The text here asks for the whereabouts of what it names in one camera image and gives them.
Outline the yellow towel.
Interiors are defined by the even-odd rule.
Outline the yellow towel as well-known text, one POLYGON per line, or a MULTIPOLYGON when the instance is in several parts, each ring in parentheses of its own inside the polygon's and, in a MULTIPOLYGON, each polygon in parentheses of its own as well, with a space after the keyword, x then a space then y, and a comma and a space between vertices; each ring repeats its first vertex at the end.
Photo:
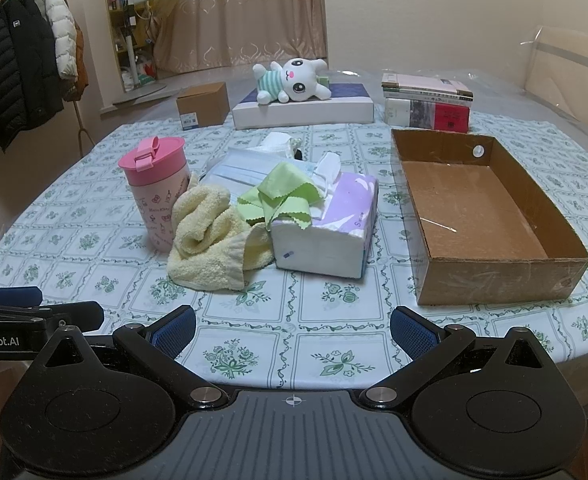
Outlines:
POLYGON ((241 290, 246 272, 274 259, 265 225, 249 224, 221 185, 190 183, 173 205, 171 222, 175 236, 167 273, 180 286, 202 292, 241 290))

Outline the green cleaning cloth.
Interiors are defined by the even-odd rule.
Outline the green cleaning cloth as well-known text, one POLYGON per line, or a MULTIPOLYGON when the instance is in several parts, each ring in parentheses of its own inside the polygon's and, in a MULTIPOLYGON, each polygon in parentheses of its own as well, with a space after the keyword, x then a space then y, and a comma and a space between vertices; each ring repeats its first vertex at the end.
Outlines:
POLYGON ((321 200, 317 186, 289 162, 279 162, 257 185, 239 196, 236 208, 248 223, 291 220, 300 229, 311 226, 311 206, 321 200))

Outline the white fashion sock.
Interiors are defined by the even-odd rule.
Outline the white fashion sock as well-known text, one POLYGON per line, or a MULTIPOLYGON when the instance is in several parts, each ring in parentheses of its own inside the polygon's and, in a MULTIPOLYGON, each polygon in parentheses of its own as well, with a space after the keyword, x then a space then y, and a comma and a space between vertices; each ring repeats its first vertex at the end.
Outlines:
POLYGON ((288 133, 272 131, 253 151, 267 153, 284 158, 295 158, 300 151, 300 140, 288 133))

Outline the floral green white tablecloth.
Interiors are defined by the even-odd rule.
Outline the floral green white tablecloth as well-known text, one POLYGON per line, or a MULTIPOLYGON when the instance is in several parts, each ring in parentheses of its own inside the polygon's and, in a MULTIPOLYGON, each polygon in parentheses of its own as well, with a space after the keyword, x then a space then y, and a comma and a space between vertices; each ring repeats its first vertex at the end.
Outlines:
MULTIPOLYGON (((474 113, 474 134, 492 136, 533 177, 588 250, 588 152, 550 122, 474 113)), ((412 269, 419 239, 407 214, 389 125, 317 125, 291 130, 303 166, 327 154, 379 191, 371 230, 344 226, 322 234, 288 227, 273 263, 249 272, 236 290, 198 292, 169 278, 167 258, 149 240, 140 203, 119 160, 147 138, 184 142, 195 174, 217 170, 222 156, 252 155, 267 132, 233 122, 184 129, 175 119, 118 127, 51 184, 0 237, 0 286, 36 286, 48 304, 94 300, 104 333, 148 323, 188 304, 194 340, 179 362, 222 384, 283 389, 365 387, 409 357, 391 339, 396 307, 414 307, 420 280, 412 269)), ((588 400, 588 266, 571 296, 525 304, 423 307, 439 325, 459 323, 480 336, 530 330, 582 400, 588 400)))

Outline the brown cardboard tray box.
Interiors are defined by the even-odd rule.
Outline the brown cardboard tray box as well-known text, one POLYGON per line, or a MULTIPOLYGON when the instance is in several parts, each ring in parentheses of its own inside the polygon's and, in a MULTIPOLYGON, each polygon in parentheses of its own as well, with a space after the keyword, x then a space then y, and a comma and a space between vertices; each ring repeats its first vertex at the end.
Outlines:
POLYGON ((588 252, 564 214, 492 136, 393 130, 395 181, 421 306, 568 298, 588 252))

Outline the pink tumbler cup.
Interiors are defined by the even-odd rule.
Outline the pink tumbler cup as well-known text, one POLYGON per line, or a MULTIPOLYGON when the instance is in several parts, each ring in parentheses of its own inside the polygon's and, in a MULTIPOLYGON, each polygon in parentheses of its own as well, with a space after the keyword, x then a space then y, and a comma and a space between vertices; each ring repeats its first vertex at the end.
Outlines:
POLYGON ((172 208, 187 190, 191 172, 182 138, 150 136, 137 143, 118 162, 131 188, 149 239, 160 252, 170 252, 175 228, 172 208))

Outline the purple tissue pack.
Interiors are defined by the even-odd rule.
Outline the purple tissue pack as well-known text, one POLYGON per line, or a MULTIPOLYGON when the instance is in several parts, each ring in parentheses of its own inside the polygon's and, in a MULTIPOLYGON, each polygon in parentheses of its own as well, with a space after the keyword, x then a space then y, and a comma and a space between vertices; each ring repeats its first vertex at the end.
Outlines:
POLYGON ((369 255, 379 181, 341 169, 341 157, 333 152, 322 156, 310 177, 322 194, 311 206, 311 226, 303 230, 291 220, 273 221, 275 264, 282 270, 359 280, 369 255))

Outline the black down jacket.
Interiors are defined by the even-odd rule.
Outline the black down jacket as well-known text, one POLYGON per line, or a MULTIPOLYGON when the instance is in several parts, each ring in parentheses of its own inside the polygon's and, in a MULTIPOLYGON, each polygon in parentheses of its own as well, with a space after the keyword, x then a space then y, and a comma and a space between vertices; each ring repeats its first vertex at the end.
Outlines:
POLYGON ((0 149, 63 109, 51 25, 36 0, 0 0, 0 149))

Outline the small brown cardboard box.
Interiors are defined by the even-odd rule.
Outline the small brown cardboard box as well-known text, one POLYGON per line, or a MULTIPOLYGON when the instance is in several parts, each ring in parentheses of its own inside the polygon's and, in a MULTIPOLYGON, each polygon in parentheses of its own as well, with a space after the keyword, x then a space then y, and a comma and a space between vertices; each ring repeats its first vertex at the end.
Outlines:
POLYGON ((177 97, 183 130, 222 125, 230 113, 227 85, 223 81, 192 86, 177 97))

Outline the white down jacket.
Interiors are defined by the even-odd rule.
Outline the white down jacket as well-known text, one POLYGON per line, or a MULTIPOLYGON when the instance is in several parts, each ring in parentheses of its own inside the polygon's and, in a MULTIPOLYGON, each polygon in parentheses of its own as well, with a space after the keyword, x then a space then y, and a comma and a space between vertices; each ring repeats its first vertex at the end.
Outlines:
POLYGON ((51 26, 54 36, 55 61, 59 77, 76 81, 77 29, 65 0, 34 0, 41 15, 51 26))

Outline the stack of books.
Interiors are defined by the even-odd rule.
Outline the stack of books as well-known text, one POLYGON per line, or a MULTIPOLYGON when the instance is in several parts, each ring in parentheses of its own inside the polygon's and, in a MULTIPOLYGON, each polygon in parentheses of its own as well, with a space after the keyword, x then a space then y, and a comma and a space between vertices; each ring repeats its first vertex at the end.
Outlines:
POLYGON ((458 80, 384 73, 384 120, 392 127, 468 133, 473 92, 458 80))

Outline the white blue flat box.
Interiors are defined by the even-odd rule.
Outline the white blue flat box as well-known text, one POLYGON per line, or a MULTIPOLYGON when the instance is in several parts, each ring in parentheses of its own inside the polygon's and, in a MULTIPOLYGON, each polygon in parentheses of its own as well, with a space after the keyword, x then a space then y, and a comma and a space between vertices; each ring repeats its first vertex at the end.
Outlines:
POLYGON ((363 84, 330 84, 332 97, 305 102, 273 102, 260 105, 253 90, 232 110, 236 129, 313 126, 323 124, 371 124, 374 103, 363 84))

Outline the wooden bookshelf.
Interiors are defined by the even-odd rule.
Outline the wooden bookshelf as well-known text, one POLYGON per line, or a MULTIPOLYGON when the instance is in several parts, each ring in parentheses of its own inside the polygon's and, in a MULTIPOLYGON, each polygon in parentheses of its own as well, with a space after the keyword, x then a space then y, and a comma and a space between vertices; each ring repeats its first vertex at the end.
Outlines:
POLYGON ((147 33, 147 0, 106 0, 111 43, 124 92, 156 80, 153 43, 147 33))

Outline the plastic wrapped headboard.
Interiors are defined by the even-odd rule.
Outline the plastic wrapped headboard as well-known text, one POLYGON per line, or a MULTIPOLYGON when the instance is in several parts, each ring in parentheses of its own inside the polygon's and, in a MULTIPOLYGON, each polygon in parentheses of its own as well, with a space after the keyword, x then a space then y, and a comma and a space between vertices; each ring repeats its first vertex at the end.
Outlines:
POLYGON ((540 27, 530 49, 524 89, 588 127, 588 32, 540 27))

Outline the white bunny plush toy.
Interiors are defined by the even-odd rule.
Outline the white bunny plush toy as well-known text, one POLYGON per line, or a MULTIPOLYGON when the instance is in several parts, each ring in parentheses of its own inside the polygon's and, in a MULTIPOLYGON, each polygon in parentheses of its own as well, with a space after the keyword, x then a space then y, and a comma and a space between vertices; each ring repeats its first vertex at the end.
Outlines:
POLYGON ((320 84, 318 72, 326 70, 327 64, 322 58, 292 58, 283 66, 273 61, 269 68, 261 64, 253 66, 259 105, 272 102, 282 104, 303 102, 311 98, 321 101, 330 99, 332 91, 328 86, 320 84))

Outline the beige curtain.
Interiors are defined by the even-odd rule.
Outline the beige curtain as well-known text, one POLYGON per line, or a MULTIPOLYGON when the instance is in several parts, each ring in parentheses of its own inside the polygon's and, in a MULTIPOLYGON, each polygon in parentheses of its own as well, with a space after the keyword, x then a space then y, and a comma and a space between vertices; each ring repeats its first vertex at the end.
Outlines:
POLYGON ((324 0, 179 0, 151 32, 163 75, 327 57, 324 0))

